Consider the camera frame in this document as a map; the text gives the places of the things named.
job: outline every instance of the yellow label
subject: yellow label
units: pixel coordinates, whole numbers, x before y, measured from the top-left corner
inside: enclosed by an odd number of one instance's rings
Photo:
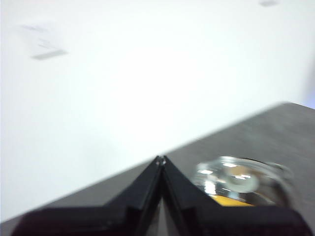
[[[212,199],[224,207],[253,207],[251,204],[223,196],[212,196]]]

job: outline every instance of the blurry paper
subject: blurry paper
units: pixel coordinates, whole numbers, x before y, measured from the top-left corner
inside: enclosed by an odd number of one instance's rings
[[[19,31],[29,48],[30,56],[35,59],[65,54],[56,25],[52,22],[38,24],[21,24]]]

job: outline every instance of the gray surface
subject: gray surface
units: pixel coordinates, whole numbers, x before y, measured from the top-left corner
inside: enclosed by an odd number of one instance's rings
[[[221,132],[178,148],[168,157],[188,177],[201,161],[232,155],[272,161],[288,166],[295,174],[301,196],[300,213],[315,232],[315,110],[296,104],[281,104]],[[128,186],[146,164],[79,191],[48,206],[102,205]],[[159,234],[166,235],[164,215]],[[10,235],[18,218],[1,224],[1,235]]]

